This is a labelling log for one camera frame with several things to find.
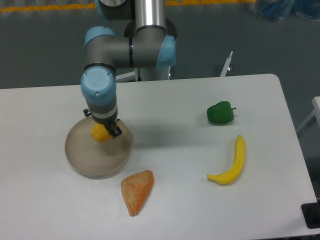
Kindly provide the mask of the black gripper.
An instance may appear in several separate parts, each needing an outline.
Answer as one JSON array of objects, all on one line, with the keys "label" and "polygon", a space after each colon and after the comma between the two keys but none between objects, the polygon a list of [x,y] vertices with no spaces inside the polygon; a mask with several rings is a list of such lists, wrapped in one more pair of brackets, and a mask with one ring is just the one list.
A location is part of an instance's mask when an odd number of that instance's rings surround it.
[{"label": "black gripper", "polygon": [[91,110],[89,108],[85,108],[83,110],[83,113],[85,117],[89,117],[92,115],[92,118],[96,123],[107,126],[107,131],[112,138],[117,138],[122,134],[122,130],[119,127],[118,122],[116,120],[118,116],[117,112],[111,115],[110,117],[105,117],[105,115],[101,116],[98,113],[91,113]]}]

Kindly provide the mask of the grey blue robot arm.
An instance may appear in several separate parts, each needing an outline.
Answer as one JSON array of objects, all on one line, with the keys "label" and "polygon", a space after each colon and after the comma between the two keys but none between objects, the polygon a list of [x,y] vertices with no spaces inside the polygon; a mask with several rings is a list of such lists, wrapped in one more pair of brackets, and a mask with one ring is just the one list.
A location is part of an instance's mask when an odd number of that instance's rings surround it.
[{"label": "grey blue robot arm", "polygon": [[134,21],[133,35],[116,37],[110,28],[96,26],[84,40],[80,86],[88,108],[83,112],[116,138],[122,134],[117,125],[116,70],[172,67],[176,38],[168,32],[163,0],[97,0],[95,5],[107,20]]}]

